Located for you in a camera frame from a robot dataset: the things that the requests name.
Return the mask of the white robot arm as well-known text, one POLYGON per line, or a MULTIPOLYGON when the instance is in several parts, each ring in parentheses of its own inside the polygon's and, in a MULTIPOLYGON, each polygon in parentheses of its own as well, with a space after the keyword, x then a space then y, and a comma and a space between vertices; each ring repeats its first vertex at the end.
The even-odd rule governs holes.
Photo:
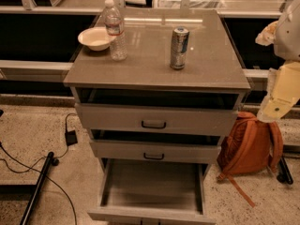
POLYGON ((285 60, 279 69, 269 69, 267 95, 257 113, 271 123, 286 115, 300 99, 300 0, 293 0, 280 18, 268 24, 255 38, 257 44, 274 45, 276 56, 285 60))

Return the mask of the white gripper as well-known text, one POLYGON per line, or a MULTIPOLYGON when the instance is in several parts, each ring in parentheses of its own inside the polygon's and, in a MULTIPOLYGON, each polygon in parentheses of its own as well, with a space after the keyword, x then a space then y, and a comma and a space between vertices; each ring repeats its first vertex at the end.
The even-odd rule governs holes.
MULTIPOLYGON (((255 42, 262 46, 274 43, 278 22, 269 23, 261 33, 256 36, 255 42)), ((267 94, 257 112, 257 118, 264 123, 272 123, 284 115, 300 99, 300 63, 285 62, 277 70, 277 76, 271 95, 267 94)))

